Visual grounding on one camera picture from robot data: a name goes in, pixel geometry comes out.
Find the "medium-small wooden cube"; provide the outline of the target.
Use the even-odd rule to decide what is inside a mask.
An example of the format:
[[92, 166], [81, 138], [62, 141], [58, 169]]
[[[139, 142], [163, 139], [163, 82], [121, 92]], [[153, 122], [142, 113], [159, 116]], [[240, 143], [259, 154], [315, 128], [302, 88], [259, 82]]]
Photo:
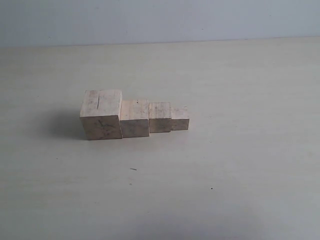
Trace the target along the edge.
[[149, 102], [149, 132], [169, 133], [172, 127], [170, 102]]

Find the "smallest wooden cube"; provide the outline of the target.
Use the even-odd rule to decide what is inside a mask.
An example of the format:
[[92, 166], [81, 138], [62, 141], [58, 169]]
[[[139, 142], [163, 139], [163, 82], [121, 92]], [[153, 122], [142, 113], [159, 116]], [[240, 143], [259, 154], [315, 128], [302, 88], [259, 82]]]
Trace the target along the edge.
[[190, 117], [188, 107], [171, 107], [171, 130], [184, 131], [189, 129]]

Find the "medium-large wooden cube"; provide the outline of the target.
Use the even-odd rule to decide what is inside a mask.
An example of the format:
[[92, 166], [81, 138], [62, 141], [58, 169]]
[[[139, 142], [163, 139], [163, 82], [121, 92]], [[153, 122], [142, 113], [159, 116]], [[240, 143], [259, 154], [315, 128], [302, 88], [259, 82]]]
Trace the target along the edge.
[[150, 135], [149, 105], [146, 99], [123, 100], [120, 111], [123, 138], [141, 138]]

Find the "largest wooden cube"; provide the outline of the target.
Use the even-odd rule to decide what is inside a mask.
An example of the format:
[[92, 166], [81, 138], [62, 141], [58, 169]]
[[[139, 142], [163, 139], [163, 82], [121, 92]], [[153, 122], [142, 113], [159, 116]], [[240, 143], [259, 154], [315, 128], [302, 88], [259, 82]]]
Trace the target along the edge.
[[122, 91], [118, 89], [85, 91], [79, 118], [88, 140], [123, 137], [120, 125], [122, 100]]

